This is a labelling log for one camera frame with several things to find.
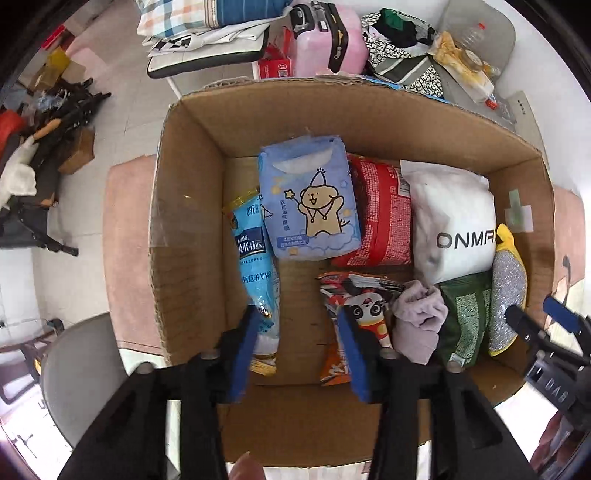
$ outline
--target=red snack bag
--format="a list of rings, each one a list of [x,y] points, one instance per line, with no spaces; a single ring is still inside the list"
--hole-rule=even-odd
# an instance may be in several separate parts
[[[404,291],[404,285],[387,278],[353,272],[329,272],[318,277],[324,305],[333,322],[336,342],[329,345],[326,362],[320,374],[321,385],[338,385],[351,380],[349,365],[336,327],[336,317],[342,305],[353,307],[361,328],[371,330],[382,347],[392,348],[386,325],[386,314],[392,299]]]
[[[335,267],[405,265],[411,262],[410,188],[400,169],[347,154],[359,221],[361,247],[332,259]]]

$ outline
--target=blue packet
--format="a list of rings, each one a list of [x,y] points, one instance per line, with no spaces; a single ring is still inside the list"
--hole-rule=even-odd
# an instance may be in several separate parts
[[[262,313],[251,371],[273,375],[279,346],[279,275],[261,215],[257,190],[224,207],[240,257],[240,275],[251,302]]]
[[[306,135],[264,147],[259,182],[277,258],[322,260],[361,246],[349,162],[339,137]]]

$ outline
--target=orange handle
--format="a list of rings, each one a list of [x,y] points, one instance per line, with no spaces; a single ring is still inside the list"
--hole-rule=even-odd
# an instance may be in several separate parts
[[[46,126],[40,128],[35,133],[33,133],[33,138],[35,141],[38,141],[45,137],[47,134],[53,132],[57,127],[60,126],[61,118],[54,118],[51,120]]]

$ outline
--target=green cloth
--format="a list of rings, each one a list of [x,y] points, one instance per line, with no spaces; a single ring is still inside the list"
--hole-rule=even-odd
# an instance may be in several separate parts
[[[384,16],[387,26],[395,28],[396,30],[404,29],[404,20],[402,20],[394,10],[382,8],[380,13]]]
[[[444,364],[452,360],[472,367],[491,316],[492,273],[454,278],[438,287],[449,312],[439,331],[436,353]]]

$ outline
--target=green bag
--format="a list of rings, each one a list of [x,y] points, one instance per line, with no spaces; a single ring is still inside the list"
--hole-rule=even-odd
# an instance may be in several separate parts
[[[436,354],[449,370],[472,367],[491,317],[492,272],[454,278],[438,287],[449,312],[439,331]]]

